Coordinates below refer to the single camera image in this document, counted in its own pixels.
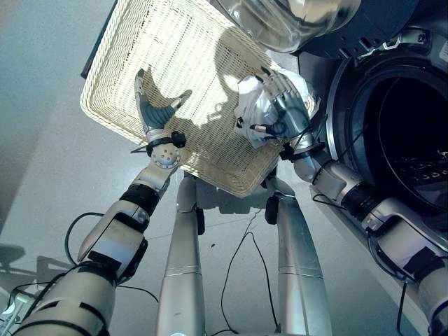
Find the black knob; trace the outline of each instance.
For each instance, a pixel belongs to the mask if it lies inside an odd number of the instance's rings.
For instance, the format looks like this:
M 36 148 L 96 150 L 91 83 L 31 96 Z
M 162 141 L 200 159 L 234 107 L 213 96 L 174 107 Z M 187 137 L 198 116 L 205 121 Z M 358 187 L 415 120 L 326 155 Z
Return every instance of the black knob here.
M 173 145 L 175 145 L 175 147 L 177 148 L 183 148 L 187 143 L 187 138 L 185 137 L 185 134 L 177 131 L 171 133 L 171 139 L 173 140 Z

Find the wicker basket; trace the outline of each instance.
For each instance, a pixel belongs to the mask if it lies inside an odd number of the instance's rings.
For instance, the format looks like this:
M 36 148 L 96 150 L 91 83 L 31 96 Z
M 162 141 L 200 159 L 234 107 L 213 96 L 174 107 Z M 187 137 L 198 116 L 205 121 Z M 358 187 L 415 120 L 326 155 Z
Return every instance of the wicker basket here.
M 280 146 L 258 150 L 233 131 L 237 83 L 260 67 L 278 69 L 205 0 L 119 0 L 80 99 L 84 112 L 136 144 L 145 141 L 134 77 L 155 106 L 192 95 L 166 128 L 185 133 L 181 168 L 244 197 L 277 163 Z

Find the gray robot hand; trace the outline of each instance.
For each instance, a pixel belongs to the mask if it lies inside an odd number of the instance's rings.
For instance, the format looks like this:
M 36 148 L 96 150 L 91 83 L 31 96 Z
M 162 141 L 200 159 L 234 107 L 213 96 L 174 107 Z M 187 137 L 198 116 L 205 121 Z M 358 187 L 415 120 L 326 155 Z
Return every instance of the gray robot hand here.
M 267 134 L 267 139 L 292 139 L 309 129 L 307 108 L 294 84 L 282 73 L 262 68 L 256 78 L 263 84 L 269 100 L 279 115 L 272 125 L 251 125 L 251 129 Z

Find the silver robot leg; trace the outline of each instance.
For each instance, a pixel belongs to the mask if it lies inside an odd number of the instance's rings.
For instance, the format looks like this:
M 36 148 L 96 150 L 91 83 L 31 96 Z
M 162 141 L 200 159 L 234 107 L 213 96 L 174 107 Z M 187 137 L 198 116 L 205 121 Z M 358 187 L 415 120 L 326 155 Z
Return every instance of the silver robot leg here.
M 157 313 L 157 336 L 205 335 L 204 291 L 197 240 L 196 180 L 185 177 Z

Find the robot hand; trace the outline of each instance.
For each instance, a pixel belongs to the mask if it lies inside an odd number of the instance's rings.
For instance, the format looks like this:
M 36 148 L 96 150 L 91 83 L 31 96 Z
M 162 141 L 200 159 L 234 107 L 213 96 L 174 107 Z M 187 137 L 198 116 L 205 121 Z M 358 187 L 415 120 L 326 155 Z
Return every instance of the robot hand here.
M 145 71 L 140 69 L 135 76 L 134 89 L 135 89 L 135 101 L 141 124 L 145 132 L 148 142 L 150 141 L 149 135 L 151 130 L 161 130 L 168 123 L 169 119 L 174 113 L 180 109 L 185 101 L 191 95 L 191 90 L 185 91 L 179 98 L 174 100 L 171 105 L 166 107 L 154 107 L 148 100 L 144 92 L 143 77 Z
M 294 84 L 282 73 L 263 68 L 256 78 L 263 84 L 279 117 L 272 125 L 251 125 L 251 129 L 268 134 L 267 139 L 293 139 L 309 129 L 307 108 Z

